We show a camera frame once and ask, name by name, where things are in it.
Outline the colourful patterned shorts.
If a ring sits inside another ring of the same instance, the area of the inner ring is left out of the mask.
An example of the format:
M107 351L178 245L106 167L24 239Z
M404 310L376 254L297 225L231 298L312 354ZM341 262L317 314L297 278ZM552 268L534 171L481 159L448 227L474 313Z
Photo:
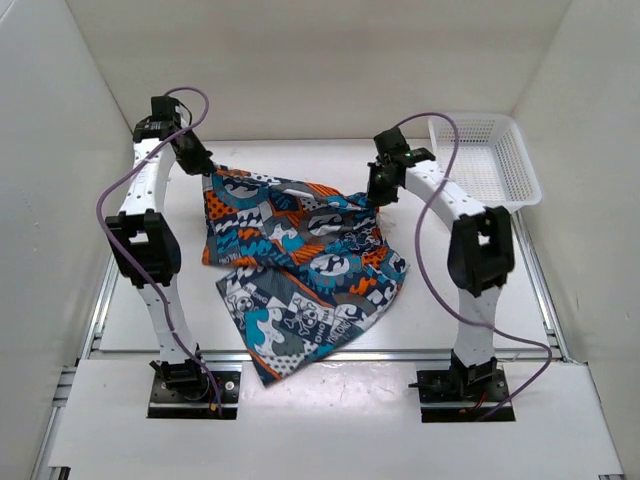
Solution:
M407 261L363 193L218 167L202 178L205 265L262 383L361 337L389 309Z

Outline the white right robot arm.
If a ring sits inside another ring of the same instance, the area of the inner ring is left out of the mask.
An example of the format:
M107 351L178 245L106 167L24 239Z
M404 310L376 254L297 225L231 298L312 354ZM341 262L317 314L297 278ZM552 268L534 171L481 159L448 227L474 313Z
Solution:
M423 200L450 232L447 269L458 288L459 327L449 387L458 398L470 400L496 371L497 303L515 264L510 213L473 199L440 169L433 153L412 149L399 128L379 133L374 144L368 201L375 206L396 202L402 187Z

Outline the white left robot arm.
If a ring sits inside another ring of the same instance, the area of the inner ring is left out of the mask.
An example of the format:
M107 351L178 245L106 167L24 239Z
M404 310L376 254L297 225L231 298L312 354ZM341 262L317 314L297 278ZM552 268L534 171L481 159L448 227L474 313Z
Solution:
M193 131L198 123L173 92L152 97L150 115L133 131L134 166L122 180L128 190L121 207L109 216L96 207L119 271L150 315L160 353L152 367L168 390L188 401L215 386L185 320L177 285L181 249L163 211L174 166L189 176L215 170L211 152Z

